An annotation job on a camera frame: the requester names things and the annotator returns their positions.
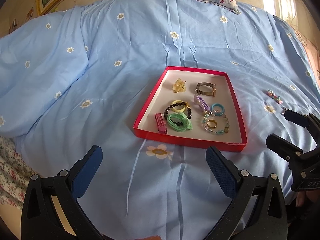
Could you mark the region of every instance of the yellow hair tie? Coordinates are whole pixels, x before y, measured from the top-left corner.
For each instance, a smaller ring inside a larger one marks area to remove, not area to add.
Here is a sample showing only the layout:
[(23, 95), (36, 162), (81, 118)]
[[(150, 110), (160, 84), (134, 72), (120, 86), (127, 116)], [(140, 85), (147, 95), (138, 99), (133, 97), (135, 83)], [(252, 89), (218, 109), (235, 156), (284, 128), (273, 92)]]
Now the yellow hair tie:
[[(175, 100), (175, 101), (173, 101), (172, 102), (172, 105), (173, 104), (177, 104), (177, 103), (182, 103), (183, 101), (181, 101), (181, 100)], [(175, 111), (176, 113), (179, 113), (179, 112), (183, 112), (184, 110), (186, 109), (186, 107), (185, 106), (183, 106), (183, 108), (182, 109), (176, 109), (176, 108), (172, 108), (172, 111)]]

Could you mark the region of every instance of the blue gripper pad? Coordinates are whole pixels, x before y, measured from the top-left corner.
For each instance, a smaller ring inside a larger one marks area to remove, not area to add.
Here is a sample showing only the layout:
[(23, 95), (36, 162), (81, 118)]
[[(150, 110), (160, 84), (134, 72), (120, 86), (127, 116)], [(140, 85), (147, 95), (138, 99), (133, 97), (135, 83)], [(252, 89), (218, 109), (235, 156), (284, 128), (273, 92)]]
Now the blue gripper pad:
[(81, 198), (86, 192), (102, 162), (102, 156), (102, 149), (97, 147), (73, 179), (71, 194), (74, 199)]
[(226, 160), (224, 156), (220, 152), (218, 152), (218, 149), (216, 149), (215, 147), (210, 147), (207, 149), (205, 158), (207, 160), (209, 168), (211, 169), (216, 180), (218, 181), (223, 193), (227, 197), (233, 199), (234, 197), (236, 197), (237, 194), (237, 179), (232, 174), (232, 171), (230, 171), (227, 167), (230, 166), (230, 164), (227, 164), (226, 162), (230, 161)]

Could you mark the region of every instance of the metal screw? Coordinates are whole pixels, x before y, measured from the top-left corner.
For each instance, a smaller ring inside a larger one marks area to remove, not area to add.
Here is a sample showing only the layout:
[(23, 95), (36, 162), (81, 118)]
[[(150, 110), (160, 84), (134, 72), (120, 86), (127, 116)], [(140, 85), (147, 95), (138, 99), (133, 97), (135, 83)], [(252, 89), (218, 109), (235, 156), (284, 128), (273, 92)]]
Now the metal screw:
[(61, 177), (67, 176), (68, 175), (68, 171), (67, 170), (60, 171), (59, 175)]
[(270, 176), (271, 176), (272, 179), (278, 179), (277, 174), (272, 173)]
[(32, 180), (38, 179), (38, 175), (37, 175), (37, 174), (33, 174), (33, 175), (31, 176), (31, 179), (32, 179)]
[(249, 172), (246, 170), (242, 170), (240, 173), (242, 176), (245, 176), (245, 177), (249, 176)]

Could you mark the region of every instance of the blue blanket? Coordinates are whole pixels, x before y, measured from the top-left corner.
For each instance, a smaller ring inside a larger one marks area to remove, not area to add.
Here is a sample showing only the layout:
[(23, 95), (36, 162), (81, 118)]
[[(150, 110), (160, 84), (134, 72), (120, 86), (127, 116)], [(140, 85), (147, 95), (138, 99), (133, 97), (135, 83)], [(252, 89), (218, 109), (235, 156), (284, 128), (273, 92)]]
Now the blue blanket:
[(143, 140), (132, 126), (167, 65), (224, 71), (248, 144), (223, 154), (252, 175), (276, 173), (288, 203), (291, 172), (266, 137), (275, 133), (304, 151), (315, 143), (265, 92), (316, 116), (320, 92), (294, 31), (259, 8), (239, 7), (241, 15), (196, 0), (104, 0), (29, 21), (0, 39), (0, 135), (14, 137), (43, 176), (102, 147), (103, 162), (79, 199), (100, 232), (203, 239), (230, 202), (205, 150)]

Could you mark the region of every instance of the daisy print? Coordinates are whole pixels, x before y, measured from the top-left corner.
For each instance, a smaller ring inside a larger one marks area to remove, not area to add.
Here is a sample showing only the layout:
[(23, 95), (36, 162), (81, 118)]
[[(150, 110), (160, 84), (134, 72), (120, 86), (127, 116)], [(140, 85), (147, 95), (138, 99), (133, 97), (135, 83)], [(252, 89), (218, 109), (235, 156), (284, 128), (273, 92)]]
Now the daisy print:
[(271, 44), (269, 44), (268, 45), (268, 49), (270, 50), (270, 51), (272, 51), (272, 52), (274, 52), (275, 50), (273, 49), (273, 47), (272, 47), (272, 45)]
[(30, 67), (30, 60), (26, 60), (24, 66), (25, 66), (26, 68), (29, 68), (29, 67)]
[(73, 52), (75, 49), (73, 47), (67, 48), (67, 52), (71, 53)]
[(56, 95), (54, 96), (54, 99), (58, 99), (59, 97), (61, 97), (61, 91), (59, 91), (58, 93), (56, 93)]
[(4, 125), (5, 119), (3, 119), (3, 116), (0, 115), (0, 127)]
[(177, 34), (176, 32), (170, 32), (170, 35), (173, 39), (179, 39), (179, 34)]
[(273, 106), (268, 106), (268, 105), (265, 105), (265, 106), (264, 106), (264, 110), (265, 110), (266, 112), (271, 113), (271, 114), (274, 114), (274, 113), (276, 112), (276, 111), (274, 110)]
[(223, 23), (227, 23), (228, 19), (226, 17), (224, 17), (224, 16), (221, 16), (220, 21), (223, 22)]
[(164, 144), (159, 144), (157, 147), (149, 146), (147, 149), (146, 154), (148, 156), (156, 156), (158, 159), (168, 157), (168, 159), (172, 161), (173, 152), (167, 151), (167, 147)]
[(118, 67), (118, 66), (121, 66), (121, 63), (122, 63), (121, 60), (117, 60), (117, 61), (115, 61), (115, 63), (113, 65)]
[(117, 16), (118, 20), (122, 20), (124, 18), (124, 13), (119, 13), (119, 15)]
[(84, 101), (82, 104), (81, 104), (81, 108), (84, 109), (85, 107), (89, 107), (90, 105), (92, 104), (92, 101), (90, 101), (90, 99)]

